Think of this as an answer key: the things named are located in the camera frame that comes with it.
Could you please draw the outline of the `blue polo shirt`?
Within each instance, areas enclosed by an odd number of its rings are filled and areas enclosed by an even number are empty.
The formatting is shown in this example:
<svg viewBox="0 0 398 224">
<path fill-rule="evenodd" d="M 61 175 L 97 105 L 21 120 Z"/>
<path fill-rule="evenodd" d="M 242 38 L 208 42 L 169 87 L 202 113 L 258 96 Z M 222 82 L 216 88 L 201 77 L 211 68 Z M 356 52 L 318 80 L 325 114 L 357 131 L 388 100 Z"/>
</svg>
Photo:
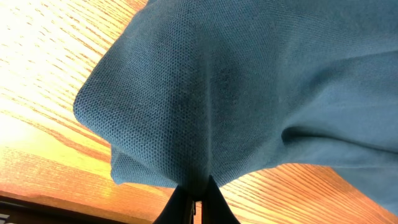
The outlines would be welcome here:
<svg viewBox="0 0 398 224">
<path fill-rule="evenodd" d="M 149 1 L 73 112 L 119 184 L 315 164 L 396 213 L 397 1 Z"/>
</svg>

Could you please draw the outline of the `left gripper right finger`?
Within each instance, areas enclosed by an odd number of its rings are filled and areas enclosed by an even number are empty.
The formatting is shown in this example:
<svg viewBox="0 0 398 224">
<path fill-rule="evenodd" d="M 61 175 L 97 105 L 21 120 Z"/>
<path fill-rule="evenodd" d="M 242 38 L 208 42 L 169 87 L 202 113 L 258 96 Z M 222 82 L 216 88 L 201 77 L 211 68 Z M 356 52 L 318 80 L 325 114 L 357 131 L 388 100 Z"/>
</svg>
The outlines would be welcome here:
<svg viewBox="0 0 398 224">
<path fill-rule="evenodd" d="M 201 204 L 202 224 L 240 224 L 211 175 L 201 198 Z"/>
</svg>

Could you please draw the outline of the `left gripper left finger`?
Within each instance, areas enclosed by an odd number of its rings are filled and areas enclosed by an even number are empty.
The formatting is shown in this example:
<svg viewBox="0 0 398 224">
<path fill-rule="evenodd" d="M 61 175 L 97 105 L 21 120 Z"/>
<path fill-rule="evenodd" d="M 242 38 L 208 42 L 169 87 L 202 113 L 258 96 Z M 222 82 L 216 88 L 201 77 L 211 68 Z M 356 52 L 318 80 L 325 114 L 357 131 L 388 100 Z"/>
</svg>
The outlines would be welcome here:
<svg viewBox="0 0 398 224">
<path fill-rule="evenodd" d="M 154 224 L 193 224 L 195 201 L 181 186 L 177 186 Z"/>
</svg>

